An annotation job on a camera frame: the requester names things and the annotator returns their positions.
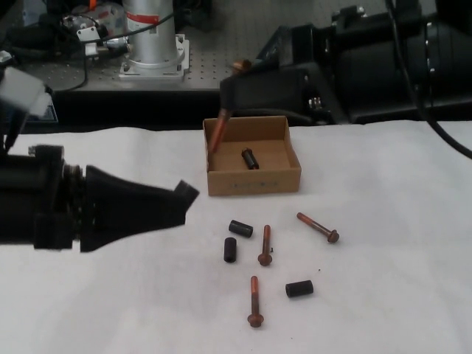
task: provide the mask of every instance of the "black rubber cylinder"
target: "black rubber cylinder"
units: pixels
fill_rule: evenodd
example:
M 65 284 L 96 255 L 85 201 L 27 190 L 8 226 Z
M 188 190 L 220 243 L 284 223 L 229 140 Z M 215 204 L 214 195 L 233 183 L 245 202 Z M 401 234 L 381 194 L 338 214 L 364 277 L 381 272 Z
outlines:
M 311 280 L 304 282 L 292 282 L 285 286 L 285 292 L 288 297 L 297 297 L 303 295 L 310 295 L 313 293 L 313 283 Z
M 241 153 L 241 156 L 243 157 L 246 166 L 250 170 L 259 170 L 259 164 L 257 163 L 257 160 L 254 157 L 254 154 L 252 153 L 251 149 L 244 149 Z
M 239 221 L 231 220 L 228 230 L 232 232 L 233 234 L 249 238 L 252 236 L 252 232 L 254 231 L 254 228 L 250 225 L 240 223 Z
M 228 237 L 224 241 L 224 255 L 223 259 L 227 263 L 233 263 L 236 261 L 236 239 Z

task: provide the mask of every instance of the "black cable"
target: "black cable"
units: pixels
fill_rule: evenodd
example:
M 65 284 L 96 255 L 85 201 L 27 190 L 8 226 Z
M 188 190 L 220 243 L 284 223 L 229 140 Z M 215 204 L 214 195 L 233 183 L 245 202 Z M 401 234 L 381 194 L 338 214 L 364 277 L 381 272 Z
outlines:
M 64 90 L 54 90 L 54 92 L 70 92 L 77 89 L 81 89 L 89 82 L 89 68 L 87 67 L 87 55 L 86 55 L 86 46 L 82 45 L 82 56 L 83 56 L 83 80 L 81 83 L 73 86 L 71 88 L 66 88 Z
M 422 120 L 427 121 L 429 126 L 433 128 L 433 130 L 444 140 L 448 143 L 453 149 L 461 153 L 462 155 L 472 159 L 472 150 L 469 150 L 466 146 L 460 144 L 455 138 L 448 134 L 447 131 L 438 124 L 438 122 L 429 114 L 426 110 L 426 107 L 421 102 L 420 98 L 417 96 L 416 91 L 412 85 L 412 80 L 406 68 L 405 59 L 403 58 L 403 53 L 400 44 L 400 34 L 398 32 L 398 24 L 397 19 L 395 17 L 395 6 L 393 4 L 393 0 L 385 0 L 385 5 L 387 11 L 389 13 L 390 22 L 392 24 L 392 31 L 393 31 L 393 38 L 395 42 L 395 52 L 398 58 L 398 63 L 400 64 L 400 69 L 403 74 L 403 79 L 405 80 L 406 90 L 408 91 L 408 95 L 410 99 L 413 101 L 414 105 L 416 106 L 417 113 Z

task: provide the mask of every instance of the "open cardboard box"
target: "open cardboard box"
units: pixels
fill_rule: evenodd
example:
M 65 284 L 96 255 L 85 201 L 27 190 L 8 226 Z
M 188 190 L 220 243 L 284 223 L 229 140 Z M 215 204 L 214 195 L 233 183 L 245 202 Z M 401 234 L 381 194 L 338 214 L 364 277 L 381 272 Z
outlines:
M 216 119 L 204 120 L 209 195 L 298 192 L 302 168 L 287 118 L 231 118 L 217 153 L 208 151 Z M 259 170 L 248 170 L 241 152 L 250 148 Z

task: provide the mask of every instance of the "copper bolt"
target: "copper bolt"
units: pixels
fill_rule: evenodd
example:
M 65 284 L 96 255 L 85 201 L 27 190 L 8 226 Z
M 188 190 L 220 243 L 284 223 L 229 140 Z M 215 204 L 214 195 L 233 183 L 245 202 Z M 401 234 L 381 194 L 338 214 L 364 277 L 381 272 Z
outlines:
M 221 109 L 218 114 L 218 120 L 216 122 L 215 130 L 213 131 L 212 138 L 209 142 L 209 151 L 216 153 L 220 147 L 221 141 L 223 140 L 224 131 L 226 130 L 226 124 L 231 118 L 231 112 L 226 109 Z
M 264 239 L 263 239 L 263 253 L 259 254 L 257 260 L 263 267 L 268 266 L 272 262 L 272 256 L 269 254 L 271 250 L 271 227 L 269 225 L 264 226 Z
M 248 322 L 253 328 L 258 328 L 264 322 L 264 317 L 259 313 L 259 280 L 251 277 L 251 314 Z
M 251 67 L 252 63 L 247 59 L 235 61 L 232 65 L 233 75 L 247 72 Z
M 336 243 L 339 240 L 339 233 L 336 230 L 330 231 L 326 229 L 323 225 L 320 225 L 315 220 L 310 219 L 307 215 L 299 212 L 297 215 L 298 219 L 313 227 L 316 231 L 320 231 L 324 236 L 327 237 L 329 243 Z

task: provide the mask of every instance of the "table surface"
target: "table surface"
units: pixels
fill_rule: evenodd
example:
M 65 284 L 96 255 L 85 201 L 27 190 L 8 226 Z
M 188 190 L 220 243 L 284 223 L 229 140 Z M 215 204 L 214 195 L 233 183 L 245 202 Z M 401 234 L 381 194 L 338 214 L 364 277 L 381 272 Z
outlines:
M 472 123 L 444 126 L 467 144 Z M 201 191 L 183 227 L 91 254 L 0 248 L 2 353 L 471 353 L 472 162 L 420 122 L 292 128 L 299 193 L 207 196 L 201 131 L 22 136 L 70 164 Z M 338 229 L 330 245 L 296 219 Z M 254 226 L 223 261 L 231 219 Z M 257 262 L 263 226 L 274 261 Z M 260 279 L 260 329 L 246 320 Z M 312 280 L 313 296 L 284 285 Z

